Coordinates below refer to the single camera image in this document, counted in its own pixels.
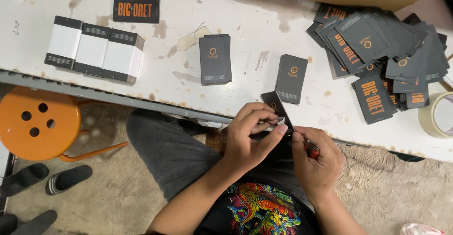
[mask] black slipper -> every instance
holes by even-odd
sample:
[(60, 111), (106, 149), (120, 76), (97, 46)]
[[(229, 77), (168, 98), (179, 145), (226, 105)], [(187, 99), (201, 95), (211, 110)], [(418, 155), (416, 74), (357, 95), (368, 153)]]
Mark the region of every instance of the black slipper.
[(50, 176), (46, 183), (47, 195), (57, 195), (69, 190), (76, 184), (91, 177), (93, 170), (88, 165), (82, 165)]
[(10, 235), (17, 229), (17, 216), (4, 214), (0, 216), (0, 234)]
[(45, 179), (49, 169), (42, 163), (26, 166), (14, 175), (5, 177), (0, 186), (0, 195), (10, 197)]
[(48, 210), (20, 226), (11, 235), (42, 235), (57, 219), (57, 213)]

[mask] plastic bag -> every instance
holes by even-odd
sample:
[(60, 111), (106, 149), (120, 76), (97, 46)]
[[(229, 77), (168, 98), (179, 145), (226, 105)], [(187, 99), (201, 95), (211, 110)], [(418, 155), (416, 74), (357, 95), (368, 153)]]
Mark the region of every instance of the plastic bag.
[(442, 235), (443, 231), (439, 231), (431, 226), (417, 224), (417, 223), (408, 223), (403, 225), (401, 228), (400, 235)]

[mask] tape roll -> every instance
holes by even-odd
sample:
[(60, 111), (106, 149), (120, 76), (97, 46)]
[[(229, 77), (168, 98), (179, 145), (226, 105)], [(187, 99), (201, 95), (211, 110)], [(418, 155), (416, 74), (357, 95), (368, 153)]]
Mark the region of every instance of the tape roll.
[(419, 109), (423, 130), (436, 138), (453, 138), (453, 92), (430, 94), (429, 101)]

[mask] stack of hang tags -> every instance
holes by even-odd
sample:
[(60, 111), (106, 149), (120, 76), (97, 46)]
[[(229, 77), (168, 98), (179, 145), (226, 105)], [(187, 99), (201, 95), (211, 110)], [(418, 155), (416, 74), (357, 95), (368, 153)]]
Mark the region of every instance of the stack of hang tags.
[(228, 34), (205, 35), (199, 38), (201, 84), (231, 82), (231, 37)]
[(135, 83), (144, 39), (137, 33), (55, 16), (45, 64)]
[[(325, 47), (333, 74), (360, 78), (353, 87), (368, 124), (388, 119), (398, 109), (429, 105), (427, 84), (442, 81), (450, 68), (444, 53), (447, 36), (416, 14), (401, 22), (377, 7), (321, 4), (307, 33)], [(368, 89), (372, 82), (376, 88)], [(366, 95), (383, 88), (385, 98)]]
[(308, 62), (307, 59), (292, 55), (282, 55), (280, 57), (275, 91), (281, 101), (294, 104), (300, 103), (300, 95)]

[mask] concrete floor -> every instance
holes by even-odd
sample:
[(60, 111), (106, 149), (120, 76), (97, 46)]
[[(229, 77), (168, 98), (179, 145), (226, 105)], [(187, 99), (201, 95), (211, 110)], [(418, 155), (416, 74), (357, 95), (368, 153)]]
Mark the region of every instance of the concrete floor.
[[(99, 105), (82, 109), (82, 129), (90, 133), (81, 135), (67, 154), (76, 156), (127, 141), (125, 120), (132, 110)], [(347, 162), (335, 189), (370, 234), (398, 235), (406, 222), (453, 234), (453, 165), (433, 160), (405, 163), (379, 149), (341, 148)], [(166, 203), (131, 145), (76, 163), (58, 159), (43, 163), (50, 174), (82, 164), (94, 171), (91, 178), (57, 196), (45, 194), (43, 180), (8, 199), (6, 212), (23, 222), (55, 210), (59, 217), (48, 235), (141, 234)], [(29, 164), (19, 159), (14, 170)]]

